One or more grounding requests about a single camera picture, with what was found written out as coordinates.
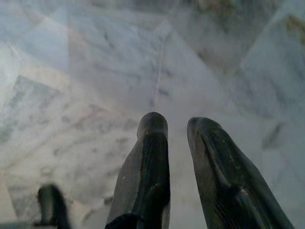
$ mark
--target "marble floor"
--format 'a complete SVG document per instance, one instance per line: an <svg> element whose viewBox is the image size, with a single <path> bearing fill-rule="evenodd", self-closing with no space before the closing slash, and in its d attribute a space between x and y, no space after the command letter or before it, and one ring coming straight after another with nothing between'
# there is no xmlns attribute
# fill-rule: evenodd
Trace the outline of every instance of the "marble floor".
<svg viewBox="0 0 305 229"><path fill-rule="evenodd" d="M0 2L0 197L12 206L0 222L36 220L39 185L56 182L75 227L102 228L138 122L157 111L169 125L170 228L206 228L193 116L223 126L304 228L305 2L235 1L222 16L138 2Z"/></svg>

